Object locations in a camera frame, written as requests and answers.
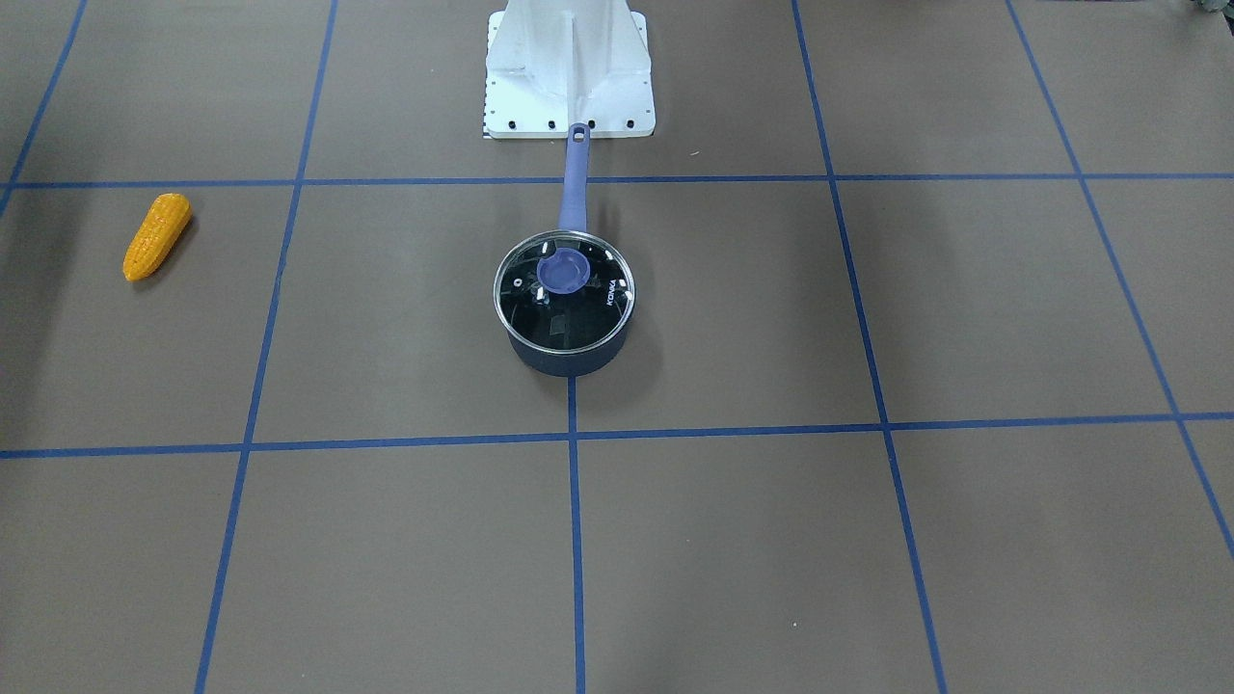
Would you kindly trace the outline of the glass pot lid blue knob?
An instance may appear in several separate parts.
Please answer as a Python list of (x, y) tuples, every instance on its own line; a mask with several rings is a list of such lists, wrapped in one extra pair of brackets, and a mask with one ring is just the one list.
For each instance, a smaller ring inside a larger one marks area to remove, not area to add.
[(623, 340), (636, 312), (636, 279), (624, 256), (595, 233), (547, 231), (499, 261), (491, 296), (515, 346), (574, 357)]

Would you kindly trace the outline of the yellow plastic corn cob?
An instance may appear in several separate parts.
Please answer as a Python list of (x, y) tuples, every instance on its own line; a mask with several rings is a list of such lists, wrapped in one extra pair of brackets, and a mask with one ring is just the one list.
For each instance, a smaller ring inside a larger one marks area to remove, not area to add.
[(146, 217), (130, 242), (121, 273), (127, 282), (146, 280), (172, 254), (172, 249), (193, 219), (193, 206), (185, 195), (167, 193), (151, 203)]

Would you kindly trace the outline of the dark blue saucepan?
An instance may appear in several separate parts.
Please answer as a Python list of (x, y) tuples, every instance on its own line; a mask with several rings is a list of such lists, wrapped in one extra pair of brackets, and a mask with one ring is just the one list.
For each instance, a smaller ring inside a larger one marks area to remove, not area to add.
[[(550, 231), (582, 231), (589, 232), (587, 219), (587, 182), (589, 182), (589, 157), (591, 144), (591, 130), (587, 123), (573, 123), (566, 136), (564, 177), (561, 188), (561, 203), (558, 210), (558, 226)], [(520, 356), (524, 366), (552, 377), (578, 378), (598, 372), (603, 366), (610, 364), (623, 348), (627, 333), (623, 340), (611, 345), (603, 351), (586, 353), (574, 357), (548, 357), (540, 353), (520, 348), (508, 338), (513, 352)]]

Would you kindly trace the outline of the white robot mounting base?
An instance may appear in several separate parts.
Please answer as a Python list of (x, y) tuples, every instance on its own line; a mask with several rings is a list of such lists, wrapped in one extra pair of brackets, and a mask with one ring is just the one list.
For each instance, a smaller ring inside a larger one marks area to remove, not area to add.
[(626, 1), (510, 1), (486, 22), (482, 133), (595, 138), (656, 132), (652, 41)]

